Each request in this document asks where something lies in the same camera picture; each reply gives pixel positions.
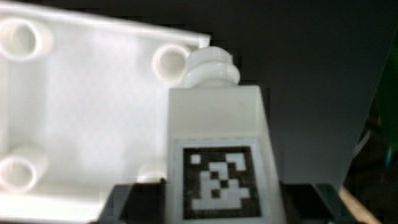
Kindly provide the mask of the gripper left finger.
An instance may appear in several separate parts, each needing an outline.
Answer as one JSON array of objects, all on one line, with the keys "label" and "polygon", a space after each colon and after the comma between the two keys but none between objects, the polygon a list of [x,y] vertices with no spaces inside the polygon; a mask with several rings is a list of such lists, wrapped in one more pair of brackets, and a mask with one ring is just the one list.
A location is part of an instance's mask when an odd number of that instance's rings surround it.
[{"label": "gripper left finger", "polygon": [[165,179],[115,185],[99,216],[87,224],[165,224]]}]

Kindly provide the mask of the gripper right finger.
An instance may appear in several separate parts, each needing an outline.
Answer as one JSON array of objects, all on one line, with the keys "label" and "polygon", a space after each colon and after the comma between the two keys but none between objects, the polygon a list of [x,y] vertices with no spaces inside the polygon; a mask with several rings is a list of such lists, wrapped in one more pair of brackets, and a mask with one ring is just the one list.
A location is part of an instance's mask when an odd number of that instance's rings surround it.
[{"label": "gripper right finger", "polygon": [[329,184],[281,184],[288,224],[357,224]]}]

